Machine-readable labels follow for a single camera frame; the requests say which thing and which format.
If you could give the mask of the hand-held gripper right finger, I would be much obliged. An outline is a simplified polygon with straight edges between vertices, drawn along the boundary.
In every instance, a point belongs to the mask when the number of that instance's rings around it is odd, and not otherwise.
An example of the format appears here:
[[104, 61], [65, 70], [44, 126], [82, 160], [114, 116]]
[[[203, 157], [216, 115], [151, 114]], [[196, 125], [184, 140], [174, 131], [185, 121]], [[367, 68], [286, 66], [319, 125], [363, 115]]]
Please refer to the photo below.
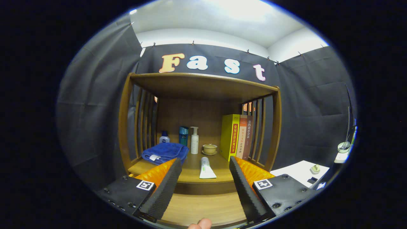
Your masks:
[[272, 175], [235, 156], [230, 157], [229, 169], [249, 223], [279, 216], [317, 193], [288, 174]]

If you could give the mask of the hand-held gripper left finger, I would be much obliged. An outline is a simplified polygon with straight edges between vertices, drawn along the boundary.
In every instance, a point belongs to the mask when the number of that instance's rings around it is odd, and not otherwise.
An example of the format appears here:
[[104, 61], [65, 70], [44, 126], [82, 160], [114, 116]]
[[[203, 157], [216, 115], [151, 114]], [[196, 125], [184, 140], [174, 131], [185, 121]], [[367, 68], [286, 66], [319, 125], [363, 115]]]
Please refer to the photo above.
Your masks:
[[156, 223], [170, 203], [181, 171], [180, 158], [174, 158], [140, 175], [123, 176], [97, 194], [131, 217]]

